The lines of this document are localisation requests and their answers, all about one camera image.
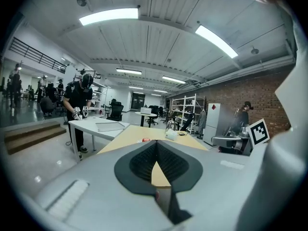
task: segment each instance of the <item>light fixture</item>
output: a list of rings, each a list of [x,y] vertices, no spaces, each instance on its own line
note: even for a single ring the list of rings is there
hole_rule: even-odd
[[[107,10],[103,12],[98,12],[94,14],[87,15],[80,18],[80,22],[83,26],[107,20],[115,19],[138,19],[138,9],[117,9],[117,10]]]
[[[237,53],[234,51],[234,49],[232,49],[225,41],[223,41],[215,33],[211,32],[210,30],[208,30],[204,26],[199,26],[199,28],[196,31],[196,34],[198,34],[201,37],[207,39],[212,44],[215,44],[218,48],[220,48],[222,51],[224,51],[231,58],[238,56]]]
[[[141,75],[141,71],[136,71],[136,70],[129,70],[129,69],[123,69],[123,68],[117,68],[117,72],[122,72],[122,73],[130,73],[130,74],[136,74],[136,75]]]
[[[167,91],[164,91],[164,90],[154,90],[154,91],[168,93]]]
[[[141,90],[143,90],[143,88],[141,88],[141,87],[129,87],[129,88],[135,88],[135,89],[141,89]]]
[[[170,77],[167,77],[167,76],[163,76],[163,79],[172,80],[172,81],[175,81],[175,82],[178,82],[178,83],[181,83],[181,84],[185,84],[185,83],[186,83],[186,82],[183,81],[183,80],[174,79],[174,78],[170,78]]]

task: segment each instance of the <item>white desk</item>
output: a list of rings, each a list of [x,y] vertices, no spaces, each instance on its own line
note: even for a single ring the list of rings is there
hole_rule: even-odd
[[[147,116],[150,118],[150,122],[149,122],[149,128],[151,127],[151,117],[154,117],[154,116],[157,116],[153,113],[150,113],[150,114],[144,114],[144,113],[141,113],[139,111],[135,112],[136,114],[138,115],[141,115],[141,123],[140,123],[140,127],[143,127],[143,122],[144,122],[144,117]]]
[[[108,131],[108,132],[99,132],[96,123],[116,122],[100,118],[101,116],[102,115],[89,116],[88,118],[82,119],[81,121],[69,121],[69,124],[71,126],[72,144],[77,162],[80,162],[80,159],[78,156],[78,149],[76,144],[76,136],[75,136],[76,128],[92,135],[93,150],[96,151],[94,144],[94,136],[112,141],[116,136],[118,136],[129,126],[129,123],[120,122],[123,126],[125,126],[125,129]]]

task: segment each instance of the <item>wooden step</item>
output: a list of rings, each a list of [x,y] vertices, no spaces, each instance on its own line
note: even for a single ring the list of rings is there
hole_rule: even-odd
[[[4,142],[13,141],[16,139],[20,139],[35,133],[47,131],[53,128],[60,127],[60,123],[58,122],[47,122],[39,125],[30,126],[27,128],[16,129],[12,131],[8,131],[4,134]]]
[[[63,127],[56,127],[46,131],[34,133],[26,137],[15,139],[13,141],[5,143],[5,145],[9,155],[12,155],[32,145],[41,143],[64,133],[66,133],[66,129],[64,129]]]

